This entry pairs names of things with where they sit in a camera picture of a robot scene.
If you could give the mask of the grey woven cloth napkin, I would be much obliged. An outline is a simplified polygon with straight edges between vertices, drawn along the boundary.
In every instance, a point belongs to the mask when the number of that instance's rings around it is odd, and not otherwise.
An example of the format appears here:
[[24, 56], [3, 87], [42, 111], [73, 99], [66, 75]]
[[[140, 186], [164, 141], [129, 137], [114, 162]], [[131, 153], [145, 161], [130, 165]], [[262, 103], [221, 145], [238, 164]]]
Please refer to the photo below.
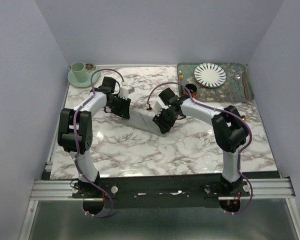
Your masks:
[[153, 117], [135, 110], [130, 110], [129, 116], [129, 119], [121, 118], [120, 123], [161, 137], [164, 135], [153, 121]]

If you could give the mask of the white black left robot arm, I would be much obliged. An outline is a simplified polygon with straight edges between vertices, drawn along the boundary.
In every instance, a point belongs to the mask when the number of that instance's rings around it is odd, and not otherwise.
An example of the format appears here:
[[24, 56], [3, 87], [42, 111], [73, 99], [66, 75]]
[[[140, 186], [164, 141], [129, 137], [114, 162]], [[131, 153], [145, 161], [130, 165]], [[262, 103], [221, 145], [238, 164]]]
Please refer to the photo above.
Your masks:
[[83, 191], [91, 198], [97, 197], [101, 185], [96, 182], [99, 171], [94, 167], [90, 148], [93, 143], [95, 114], [105, 108], [123, 119], [130, 119], [130, 93], [134, 88], [122, 83], [115, 93], [118, 81], [104, 77], [101, 86], [93, 87], [88, 97], [73, 108], [63, 108], [59, 116], [57, 143], [70, 154], [78, 171], [78, 180], [86, 182]]

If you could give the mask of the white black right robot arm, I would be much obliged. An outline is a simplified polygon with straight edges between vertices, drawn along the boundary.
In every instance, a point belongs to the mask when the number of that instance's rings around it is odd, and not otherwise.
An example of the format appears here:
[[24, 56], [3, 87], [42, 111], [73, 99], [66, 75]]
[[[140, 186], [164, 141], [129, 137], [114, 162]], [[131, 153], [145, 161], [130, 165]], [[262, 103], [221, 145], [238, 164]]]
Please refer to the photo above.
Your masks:
[[251, 131], [236, 107], [213, 108], [186, 94], [177, 96], [169, 87], [159, 94], [159, 98], [167, 108], [162, 108], [158, 102], [154, 103], [151, 107], [155, 112], [152, 121], [162, 134], [171, 130], [178, 117], [192, 117], [212, 126], [215, 141], [223, 154], [220, 191], [226, 196], [237, 192], [243, 180], [239, 168], [240, 147], [246, 144]]

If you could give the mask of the red black tea cup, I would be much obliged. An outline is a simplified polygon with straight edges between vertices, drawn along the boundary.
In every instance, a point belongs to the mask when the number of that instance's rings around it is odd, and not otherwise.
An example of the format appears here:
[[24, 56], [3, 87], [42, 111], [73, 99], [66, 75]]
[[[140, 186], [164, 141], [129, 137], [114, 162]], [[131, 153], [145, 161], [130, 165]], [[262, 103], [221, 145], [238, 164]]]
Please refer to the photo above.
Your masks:
[[196, 85], [188, 83], [185, 85], [185, 88], [183, 88], [182, 93], [184, 95], [190, 96], [190, 98], [192, 99], [196, 99], [198, 90]]

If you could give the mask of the mint green floral plate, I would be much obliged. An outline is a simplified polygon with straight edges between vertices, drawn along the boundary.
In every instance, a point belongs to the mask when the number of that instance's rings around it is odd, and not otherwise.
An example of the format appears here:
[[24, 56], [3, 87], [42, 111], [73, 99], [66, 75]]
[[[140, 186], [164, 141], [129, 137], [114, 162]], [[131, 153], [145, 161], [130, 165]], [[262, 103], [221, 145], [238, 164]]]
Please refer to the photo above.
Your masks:
[[68, 82], [76, 88], [87, 88], [91, 85], [91, 76], [94, 72], [99, 70], [99, 68], [93, 63], [82, 63], [84, 68], [81, 73], [75, 74], [75, 72], [70, 68], [67, 75]]

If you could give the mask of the white blue striped plate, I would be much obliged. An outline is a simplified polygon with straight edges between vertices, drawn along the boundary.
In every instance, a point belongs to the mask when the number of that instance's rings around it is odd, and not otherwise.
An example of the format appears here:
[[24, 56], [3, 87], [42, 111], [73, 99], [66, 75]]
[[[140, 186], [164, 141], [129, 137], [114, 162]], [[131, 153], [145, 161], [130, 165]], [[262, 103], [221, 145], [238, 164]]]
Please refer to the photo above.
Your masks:
[[201, 63], [194, 69], [194, 78], [206, 88], [217, 88], [227, 80], [226, 71], [215, 63]]

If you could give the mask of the mint green cup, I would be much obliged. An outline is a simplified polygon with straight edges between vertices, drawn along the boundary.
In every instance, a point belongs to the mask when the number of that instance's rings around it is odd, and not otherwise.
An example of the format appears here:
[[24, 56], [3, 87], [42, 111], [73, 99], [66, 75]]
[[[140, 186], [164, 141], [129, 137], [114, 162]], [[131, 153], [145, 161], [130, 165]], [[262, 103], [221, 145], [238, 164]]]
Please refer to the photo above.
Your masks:
[[86, 67], [83, 62], [74, 62], [70, 66], [70, 69], [80, 83], [83, 83], [87, 80]]

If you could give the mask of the teal floral serving tray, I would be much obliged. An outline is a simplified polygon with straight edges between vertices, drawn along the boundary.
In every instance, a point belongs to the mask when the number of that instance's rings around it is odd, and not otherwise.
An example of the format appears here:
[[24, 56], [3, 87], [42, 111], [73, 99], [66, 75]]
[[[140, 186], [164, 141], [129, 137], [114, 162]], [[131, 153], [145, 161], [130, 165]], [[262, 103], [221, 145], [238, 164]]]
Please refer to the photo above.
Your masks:
[[[186, 84], [194, 84], [197, 87], [196, 99], [201, 102], [249, 102], [254, 99], [254, 94], [249, 81], [249, 76], [247, 72], [247, 67], [241, 63], [236, 62], [217, 62], [214, 64], [222, 67], [226, 72], [226, 81], [223, 85], [216, 88], [208, 88], [200, 85], [195, 77], [194, 70], [196, 66], [203, 64], [205, 62], [182, 62], [177, 65], [177, 78], [178, 71], [183, 72], [184, 86]], [[242, 73], [245, 72], [249, 98], [245, 97]], [[234, 80], [234, 74], [240, 74], [240, 86], [243, 97], [240, 94], [238, 84]]]

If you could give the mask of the silver spoon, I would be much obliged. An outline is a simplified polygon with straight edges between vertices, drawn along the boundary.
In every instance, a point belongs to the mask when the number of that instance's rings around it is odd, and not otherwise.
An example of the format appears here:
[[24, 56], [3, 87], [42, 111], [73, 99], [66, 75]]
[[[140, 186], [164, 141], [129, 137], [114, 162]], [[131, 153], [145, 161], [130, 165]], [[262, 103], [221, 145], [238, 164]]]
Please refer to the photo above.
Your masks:
[[234, 74], [233, 76], [234, 80], [236, 81], [237, 85], [238, 85], [238, 88], [239, 88], [239, 92], [240, 92], [240, 95], [243, 97], [243, 93], [242, 93], [242, 90], [241, 90], [241, 76], [240, 74]]

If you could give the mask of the brown wooden knife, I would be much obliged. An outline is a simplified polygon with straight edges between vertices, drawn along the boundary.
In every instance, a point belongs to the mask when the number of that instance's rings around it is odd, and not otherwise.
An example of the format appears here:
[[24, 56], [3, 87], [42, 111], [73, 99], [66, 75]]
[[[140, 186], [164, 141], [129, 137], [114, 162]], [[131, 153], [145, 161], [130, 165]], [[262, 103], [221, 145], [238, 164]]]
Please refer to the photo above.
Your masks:
[[248, 90], [248, 82], [247, 82], [247, 76], [246, 76], [245, 71], [242, 73], [242, 85], [244, 88], [245, 98], [248, 99], [249, 98], [249, 90]]

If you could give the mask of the black metal base frame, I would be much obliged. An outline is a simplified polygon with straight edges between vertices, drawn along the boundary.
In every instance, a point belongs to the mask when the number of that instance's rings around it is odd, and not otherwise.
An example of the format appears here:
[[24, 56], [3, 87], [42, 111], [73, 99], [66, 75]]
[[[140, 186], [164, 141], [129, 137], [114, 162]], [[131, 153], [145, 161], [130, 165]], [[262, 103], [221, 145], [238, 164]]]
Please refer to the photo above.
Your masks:
[[221, 174], [192, 174], [136, 177], [103, 177], [95, 185], [69, 180], [72, 196], [102, 198], [82, 201], [85, 208], [219, 208], [229, 211], [239, 202], [253, 198], [250, 179], [281, 179], [277, 171], [246, 172], [239, 188], [226, 192], [221, 186]]

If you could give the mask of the aluminium extrusion rail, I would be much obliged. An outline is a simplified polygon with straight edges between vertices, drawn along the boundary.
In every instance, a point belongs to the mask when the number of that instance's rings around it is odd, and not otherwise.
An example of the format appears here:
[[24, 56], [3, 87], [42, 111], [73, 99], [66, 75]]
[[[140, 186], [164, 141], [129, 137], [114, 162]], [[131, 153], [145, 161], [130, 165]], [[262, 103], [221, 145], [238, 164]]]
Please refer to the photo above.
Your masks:
[[[296, 196], [292, 182], [288, 178], [250, 179], [253, 199], [290, 199]], [[30, 194], [31, 201], [98, 201], [80, 195], [73, 197], [69, 180], [36, 180]]]

